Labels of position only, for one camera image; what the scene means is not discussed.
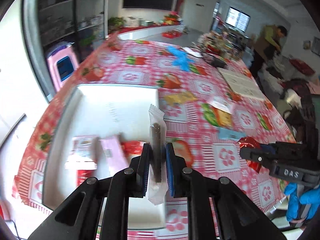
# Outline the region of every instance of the person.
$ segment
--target person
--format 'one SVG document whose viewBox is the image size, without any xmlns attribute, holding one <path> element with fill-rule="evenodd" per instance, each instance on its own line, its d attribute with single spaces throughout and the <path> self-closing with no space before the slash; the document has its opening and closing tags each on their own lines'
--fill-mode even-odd
<svg viewBox="0 0 320 240">
<path fill-rule="evenodd" d="M 250 72 L 254 78 L 257 78 L 258 71 L 262 68 L 264 62 L 273 58 L 275 50 L 281 51 L 280 38 L 286 37 L 288 31 L 283 26 L 266 25 L 260 32 L 258 40 L 254 44 L 253 62 Z"/>
</svg>

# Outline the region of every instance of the blue glove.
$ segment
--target blue glove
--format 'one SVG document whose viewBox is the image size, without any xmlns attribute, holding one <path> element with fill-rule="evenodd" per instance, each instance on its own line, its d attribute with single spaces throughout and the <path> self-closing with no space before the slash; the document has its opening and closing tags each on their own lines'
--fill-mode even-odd
<svg viewBox="0 0 320 240">
<path fill-rule="evenodd" d="M 194 60 L 187 58 L 187 54 L 184 51 L 178 50 L 173 46 L 168 46 L 167 50 L 178 58 L 172 62 L 172 65 L 180 66 L 183 71 L 189 71 L 189 63 L 194 62 Z"/>
<path fill-rule="evenodd" d="M 307 191 L 306 193 L 302 194 L 299 199 L 297 197 L 297 184 L 290 182 L 285 188 L 284 194 L 290 195 L 287 210 L 287 220 L 289 222 L 297 218 L 300 204 L 311 204 L 306 219 L 308 220 L 313 218 L 320 205 L 320 188 Z"/>
</svg>

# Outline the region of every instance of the screw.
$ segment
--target screw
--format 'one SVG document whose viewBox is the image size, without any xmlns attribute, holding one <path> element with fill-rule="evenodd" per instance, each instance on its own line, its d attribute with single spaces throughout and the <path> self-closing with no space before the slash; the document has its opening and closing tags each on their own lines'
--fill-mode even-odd
<svg viewBox="0 0 320 240">
<path fill-rule="evenodd" d="M 188 167 L 184 167 L 184 168 L 182 169 L 182 171 L 183 171 L 183 173 L 185 173 L 185 174 L 190 174 L 190 173 L 192 172 L 192 169 L 191 169 L 191 168 L 188 168 Z"/>
<path fill-rule="evenodd" d="M 228 179 L 227 177 L 220 178 L 220 183 L 221 184 L 227 185 L 227 184 L 229 184 L 229 182 L 230 182 L 230 179 Z"/>
<path fill-rule="evenodd" d="M 97 179 L 95 177 L 90 177 L 90 178 L 87 179 L 87 183 L 89 185 L 95 184 L 96 181 L 97 181 Z"/>
<path fill-rule="evenodd" d="M 133 172 L 134 172 L 133 168 L 126 168 L 124 170 L 124 174 L 127 174 L 127 175 L 132 174 Z"/>
</svg>

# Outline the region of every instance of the yellow green sleeve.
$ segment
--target yellow green sleeve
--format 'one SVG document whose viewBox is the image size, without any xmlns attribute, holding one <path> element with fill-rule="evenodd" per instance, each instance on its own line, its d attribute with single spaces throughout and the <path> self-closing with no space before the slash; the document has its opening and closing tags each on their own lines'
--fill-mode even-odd
<svg viewBox="0 0 320 240">
<path fill-rule="evenodd" d="M 273 46 L 277 46 L 277 43 L 272 39 L 273 37 L 273 28 L 272 27 L 266 27 L 266 36 L 264 37 L 270 44 Z"/>
</svg>

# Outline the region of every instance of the gray floor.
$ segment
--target gray floor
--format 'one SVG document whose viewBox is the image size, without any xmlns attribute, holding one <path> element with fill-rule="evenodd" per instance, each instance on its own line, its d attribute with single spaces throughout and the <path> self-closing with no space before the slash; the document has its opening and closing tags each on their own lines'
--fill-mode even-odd
<svg viewBox="0 0 320 240">
<path fill-rule="evenodd" d="M 144 38 L 145 41 L 159 41 L 159 42 L 165 42 L 169 44 L 174 44 L 178 45 L 181 47 L 191 47 L 192 43 L 197 41 L 199 36 L 203 34 L 202 32 L 195 31 L 195 30 L 190 30 L 188 34 L 183 33 L 182 36 L 178 38 L 165 38 L 162 36 L 162 34 L 156 34 L 156 35 L 151 35 L 146 38 Z"/>
</svg>

